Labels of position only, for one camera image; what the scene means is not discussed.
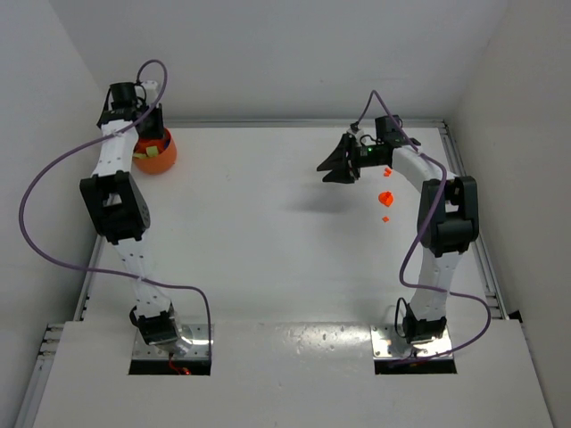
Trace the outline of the light green 2x2 lego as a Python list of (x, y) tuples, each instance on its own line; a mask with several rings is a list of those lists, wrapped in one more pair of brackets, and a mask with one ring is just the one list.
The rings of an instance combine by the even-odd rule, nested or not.
[(148, 158), (154, 158), (161, 154), (157, 146), (148, 146), (145, 148), (145, 153)]

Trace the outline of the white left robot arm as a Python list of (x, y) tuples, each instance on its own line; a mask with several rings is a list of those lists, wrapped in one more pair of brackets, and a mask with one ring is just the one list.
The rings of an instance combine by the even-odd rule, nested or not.
[(179, 339), (179, 327), (169, 295), (149, 283), (152, 259), (145, 233), (151, 216), (131, 174), (139, 137), (165, 136), (156, 102), (160, 91), (153, 80), (110, 85), (97, 122), (105, 140), (91, 177), (82, 179), (79, 189), (96, 232), (118, 252), (132, 279), (132, 324), (146, 345), (168, 350)]

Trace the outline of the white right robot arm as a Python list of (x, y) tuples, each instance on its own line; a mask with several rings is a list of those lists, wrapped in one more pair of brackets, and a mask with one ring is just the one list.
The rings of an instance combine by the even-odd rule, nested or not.
[(317, 170), (324, 173), (325, 183), (353, 184), (363, 169), (387, 167), (418, 191), (413, 244), (422, 248), (422, 264), (397, 331), (409, 344), (429, 342), (443, 336), (455, 268), (479, 235), (477, 184), (422, 153), (419, 141), (405, 135), (398, 119), (379, 117), (375, 126), (376, 141), (366, 144), (367, 135), (359, 124), (351, 124)]

